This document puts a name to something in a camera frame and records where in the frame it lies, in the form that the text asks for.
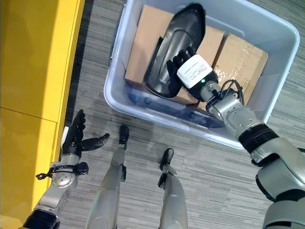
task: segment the black strap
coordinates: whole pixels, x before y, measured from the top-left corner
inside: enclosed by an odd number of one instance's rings
[[[89,171],[88,164],[86,162],[81,162],[76,165],[60,165],[56,167],[51,167],[47,174],[40,173],[36,175],[36,178],[38,180],[43,180],[47,177],[52,178],[53,173],[74,173],[76,176],[79,176],[79,175],[88,174],[88,171]]]
[[[45,174],[45,173],[40,173],[40,174],[37,174],[36,175],[36,178],[38,179],[38,180],[43,180],[44,178],[47,178],[47,177],[50,177],[50,178],[52,178],[52,173],[54,173],[53,171],[54,171],[54,167],[51,167],[50,169],[49,169],[49,171],[48,171],[48,173],[47,174]]]

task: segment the black cable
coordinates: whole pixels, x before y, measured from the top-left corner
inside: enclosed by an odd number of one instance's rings
[[[237,91],[232,89],[232,86],[235,84]],[[240,103],[244,105],[244,93],[243,88],[240,86],[240,84],[236,80],[227,80],[224,82],[223,86],[221,87],[221,90],[219,92],[220,99],[224,99],[229,93],[237,94],[237,98],[239,99]]]

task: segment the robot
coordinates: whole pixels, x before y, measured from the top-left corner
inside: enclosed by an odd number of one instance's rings
[[[185,77],[181,67],[188,61],[190,66],[202,69],[198,54],[192,48],[182,50],[168,61],[167,68],[180,80]],[[305,229],[305,156],[302,149],[293,146],[285,138],[255,117],[254,112],[244,105],[241,87],[235,80],[219,86],[217,75],[211,71],[194,70],[198,82],[187,88],[201,101],[207,102],[206,110],[223,121],[226,129],[249,152],[251,161],[260,167],[256,183],[273,204],[267,210],[264,229]],[[84,114],[79,111],[69,129],[63,145],[60,163],[53,163],[47,174],[38,178],[52,177],[52,184],[44,193],[32,214],[21,229],[57,229],[58,216],[66,205],[68,196],[76,187],[77,177],[88,172],[86,163],[79,163],[81,151],[101,147],[109,137],[105,134],[97,139],[82,141]],[[90,211],[87,229],[115,229],[118,215],[120,182],[125,180],[124,151],[127,146],[128,129],[121,128],[119,148],[114,153],[111,166],[101,184]],[[177,173],[170,166],[173,149],[165,151],[160,165],[162,171],[158,186],[164,189],[163,208],[159,229],[187,229],[186,198]]]

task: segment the robotic hand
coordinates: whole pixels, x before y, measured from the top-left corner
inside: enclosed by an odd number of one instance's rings
[[[76,188],[78,176],[88,174],[87,163],[79,163],[81,152],[100,148],[109,138],[109,134],[105,134],[99,138],[82,140],[85,121],[85,114],[80,110],[62,145],[61,161],[53,162],[47,174],[36,176],[39,180],[51,177],[52,182],[21,229],[59,228],[58,216],[67,204],[70,193]]]
[[[206,110],[224,122],[228,132],[249,152],[252,163],[261,167],[256,183],[273,201],[263,228],[305,229],[303,153],[244,106],[242,89],[237,81],[227,81],[220,87],[216,73],[192,48],[180,51],[173,61],[167,62],[167,68],[194,97],[207,102]]]

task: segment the cardboard box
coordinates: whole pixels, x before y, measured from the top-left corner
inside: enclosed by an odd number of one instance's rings
[[[238,81],[243,87],[244,102],[247,104],[267,59],[268,54],[265,51],[230,34],[221,42],[213,68],[220,86],[230,79]],[[205,106],[206,103],[199,102],[192,108],[205,111]]]
[[[164,36],[172,17],[172,13],[147,5],[143,6],[125,74],[125,80],[134,88],[150,93],[142,83],[144,75],[158,39]],[[210,65],[213,64],[223,36],[223,31],[206,27],[204,39],[197,53]],[[195,104],[198,102],[185,88],[181,88],[177,96],[172,100],[181,104]]]

